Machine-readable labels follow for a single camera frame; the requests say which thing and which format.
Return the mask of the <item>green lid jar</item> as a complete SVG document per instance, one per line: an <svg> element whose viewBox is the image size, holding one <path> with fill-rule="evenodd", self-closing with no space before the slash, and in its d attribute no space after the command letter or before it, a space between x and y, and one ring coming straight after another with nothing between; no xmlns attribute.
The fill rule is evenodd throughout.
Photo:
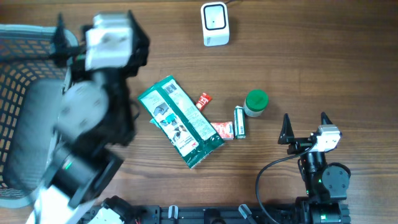
<svg viewBox="0 0 398 224"><path fill-rule="evenodd" d="M263 90L252 90L244 101L244 112L249 117L258 117L266 109L269 97Z"/></svg>

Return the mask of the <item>small green white box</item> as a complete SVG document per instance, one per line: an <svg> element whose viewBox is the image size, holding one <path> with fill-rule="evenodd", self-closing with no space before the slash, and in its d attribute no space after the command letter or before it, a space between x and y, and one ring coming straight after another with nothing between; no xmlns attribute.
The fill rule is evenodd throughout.
<svg viewBox="0 0 398 224"><path fill-rule="evenodd" d="M234 109L234 134L236 139L246 137L244 108L236 106Z"/></svg>

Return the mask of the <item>red white tissue pack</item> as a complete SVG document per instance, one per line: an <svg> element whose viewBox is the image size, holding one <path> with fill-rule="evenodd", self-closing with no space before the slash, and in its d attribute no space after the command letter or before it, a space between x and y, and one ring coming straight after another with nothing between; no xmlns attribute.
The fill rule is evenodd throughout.
<svg viewBox="0 0 398 224"><path fill-rule="evenodd" d="M224 140L233 140L234 139L234 127L233 122L222 122L222 123L211 123L217 133Z"/></svg>

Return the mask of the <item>long green white package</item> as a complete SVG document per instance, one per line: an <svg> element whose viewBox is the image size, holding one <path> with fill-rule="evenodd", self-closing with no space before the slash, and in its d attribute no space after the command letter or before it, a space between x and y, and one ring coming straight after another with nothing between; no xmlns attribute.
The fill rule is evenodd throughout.
<svg viewBox="0 0 398 224"><path fill-rule="evenodd" d="M138 100L189 169L224 145L223 138L173 76L152 85Z"/></svg>

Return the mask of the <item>light green wipes packet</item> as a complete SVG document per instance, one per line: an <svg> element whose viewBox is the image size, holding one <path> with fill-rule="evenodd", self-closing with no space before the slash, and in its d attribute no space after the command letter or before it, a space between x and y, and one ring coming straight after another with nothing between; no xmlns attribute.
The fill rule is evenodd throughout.
<svg viewBox="0 0 398 224"><path fill-rule="evenodd" d="M156 127L160 128L160 126L158 125L157 121L156 121L154 118L152 118L152 119L150 120L150 123L152 123L152 124L154 124Z"/></svg>

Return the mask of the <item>red white packet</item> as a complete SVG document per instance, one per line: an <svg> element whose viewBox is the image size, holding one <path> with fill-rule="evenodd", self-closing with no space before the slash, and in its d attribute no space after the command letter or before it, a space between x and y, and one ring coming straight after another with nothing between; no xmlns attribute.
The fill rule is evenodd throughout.
<svg viewBox="0 0 398 224"><path fill-rule="evenodd" d="M207 94L207 93L202 93L199 100L196 102L196 107L199 111L203 111L204 108L206 107L206 105L209 104L209 102L212 100L213 98Z"/></svg>

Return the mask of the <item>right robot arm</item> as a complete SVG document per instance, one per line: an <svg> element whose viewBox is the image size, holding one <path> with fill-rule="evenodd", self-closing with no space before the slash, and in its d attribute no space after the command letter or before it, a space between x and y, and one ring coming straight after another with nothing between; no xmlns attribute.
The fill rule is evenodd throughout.
<svg viewBox="0 0 398 224"><path fill-rule="evenodd" d="M334 150L341 131L321 113L321 125L307 138L296 138L288 114L284 115L278 143L288 145L287 154L299 156L298 169L307 191L295 201L294 218L298 223L351 222L347 189L351 171L345 165L326 161L326 153Z"/></svg>

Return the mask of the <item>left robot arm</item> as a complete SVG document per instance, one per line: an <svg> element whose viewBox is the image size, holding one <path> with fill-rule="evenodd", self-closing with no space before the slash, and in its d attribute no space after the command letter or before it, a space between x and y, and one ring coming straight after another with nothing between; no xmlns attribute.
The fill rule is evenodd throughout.
<svg viewBox="0 0 398 224"><path fill-rule="evenodd" d="M147 34L131 11L98 13L82 29L82 45L67 45L63 21L53 35L49 59L69 76L29 223L78 222L123 163L108 146L127 146L136 133L127 81L147 63Z"/></svg>

